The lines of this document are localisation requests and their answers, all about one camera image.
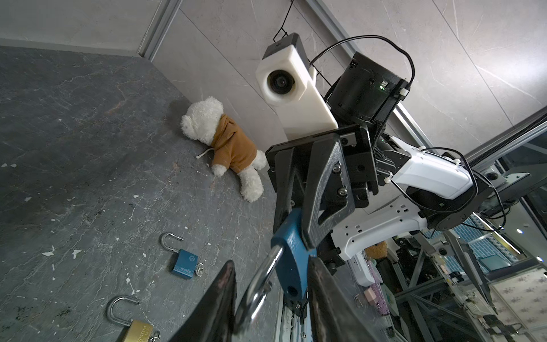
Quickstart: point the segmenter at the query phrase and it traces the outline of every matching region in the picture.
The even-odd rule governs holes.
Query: stuffed animal
[[[249,202],[256,201],[264,191],[257,170],[266,166],[266,154],[258,150],[235,121],[224,114],[222,103],[210,96],[193,103],[182,117],[183,133],[214,149],[211,169],[215,177],[228,168],[241,180],[241,195]]]

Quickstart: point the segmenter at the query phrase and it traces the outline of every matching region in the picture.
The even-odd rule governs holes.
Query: padlock shackle
[[[119,295],[117,297],[115,297],[114,299],[112,299],[112,301],[110,301],[110,303],[108,304],[107,308],[106,308],[106,316],[107,318],[114,322],[114,323],[117,323],[117,324],[121,324],[123,326],[126,326],[126,327],[130,327],[131,326],[131,321],[127,321],[127,320],[124,320],[122,318],[119,318],[119,317],[116,317],[114,315],[114,305],[119,302],[120,300],[127,300],[129,302],[132,302],[132,303],[135,303],[135,304],[140,304],[141,303],[141,300],[138,299],[138,298],[135,298],[135,297],[132,297],[130,295]]]
[[[173,252],[173,253],[178,253],[179,250],[176,250],[173,247],[168,246],[167,243],[165,242],[165,238],[168,237],[168,236],[172,236],[175,239],[177,239],[178,241],[184,241],[184,239],[182,237],[176,235],[175,233],[163,233],[163,234],[161,234],[160,243],[161,243],[162,247],[165,248],[168,251]]]

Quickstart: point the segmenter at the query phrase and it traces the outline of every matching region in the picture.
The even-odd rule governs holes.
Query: gold padlock
[[[108,304],[108,307],[106,309],[106,316],[108,317],[108,319],[114,323],[129,327],[129,330],[127,330],[127,333],[125,334],[122,342],[159,342],[159,332],[155,332],[152,336],[152,332],[154,330],[152,324],[136,320],[127,321],[114,315],[114,304],[116,304],[120,300],[128,300],[135,304],[140,304],[141,300],[130,295],[120,295],[112,299],[110,304]]]

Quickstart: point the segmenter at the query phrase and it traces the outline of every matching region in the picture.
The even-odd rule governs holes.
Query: open padlock
[[[165,242],[165,239],[168,236],[172,236],[179,241],[184,241],[184,239],[174,233],[163,233],[161,235],[161,245],[168,251],[173,253],[178,253],[177,262],[175,263],[171,273],[176,274],[182,278],[190,279],[194,273],[201,277],[203,274],[204,268],[202,263],[197,263],[197,255],[187,252],[185,250],[176,250],[173,247],[170,247]]]
[[[122,342],[160,342],[160,332],[155,331],[152,334],[154,330],[152,324],[136,320],[127,321],[114,315],[114,305],[120,300],[128,300],[135,304],[140,304],[141,300],[130,295],[120,295],[112,299],[106,308],[106,316],[111,322],[129,327]]]

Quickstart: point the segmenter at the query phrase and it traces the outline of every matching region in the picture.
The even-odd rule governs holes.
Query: floral wallpaper
[[[544,272],[543,268],[533,269],[493,284],[496,291],[492,300],[498,310],[498,318],[504,324],[518,322],[509,308],[528,329],[547,324],[547,277]]]

